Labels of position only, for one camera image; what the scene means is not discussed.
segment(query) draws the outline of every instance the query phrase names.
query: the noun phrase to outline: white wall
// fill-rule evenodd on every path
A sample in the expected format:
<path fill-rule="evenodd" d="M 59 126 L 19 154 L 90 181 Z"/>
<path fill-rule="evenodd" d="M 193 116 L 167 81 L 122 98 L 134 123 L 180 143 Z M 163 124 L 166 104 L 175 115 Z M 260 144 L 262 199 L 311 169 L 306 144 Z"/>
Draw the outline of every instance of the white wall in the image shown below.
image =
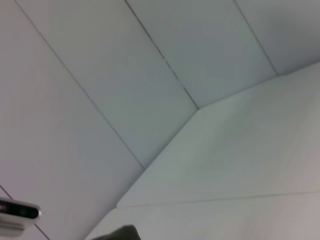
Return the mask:
<path fill-rule="evenodd" d="M 232 0 L 128 0 L 195 103 L 276 76 Z"/>
<path fill-rule="evenodd" d="M 42 208 L 50 240 L 84 239 L 143 172 L 13 0 L 0 1 L 0 153 L 0 184 Z"/>
<path fill-rule="evenodd" d="M 147 167 L 196 111 L 123 0 L 19 0 Z"/>

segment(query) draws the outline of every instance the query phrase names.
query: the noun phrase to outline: silver device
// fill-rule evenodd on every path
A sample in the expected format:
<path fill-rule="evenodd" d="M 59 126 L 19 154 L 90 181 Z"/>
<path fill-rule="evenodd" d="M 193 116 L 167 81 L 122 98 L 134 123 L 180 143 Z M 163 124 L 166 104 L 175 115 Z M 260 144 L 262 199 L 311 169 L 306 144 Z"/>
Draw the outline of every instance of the silver device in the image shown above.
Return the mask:
<path fill-rule="evenodd" d="M 0 237 L 21 236 L 40 216 L 37 205 L 0 197 Z"/>

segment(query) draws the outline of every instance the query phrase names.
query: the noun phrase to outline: electronic device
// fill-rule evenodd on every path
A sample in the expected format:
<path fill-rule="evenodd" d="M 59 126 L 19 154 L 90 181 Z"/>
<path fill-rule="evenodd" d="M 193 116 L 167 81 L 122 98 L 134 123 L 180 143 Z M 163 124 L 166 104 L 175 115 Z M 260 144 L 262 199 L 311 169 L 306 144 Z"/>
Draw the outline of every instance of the electronic device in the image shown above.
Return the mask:
<path fill-rule="evenodd" d="M 37 205 L 0 197 L 0 237 L 21 236 L 40 216 L 41 210 Z"/>

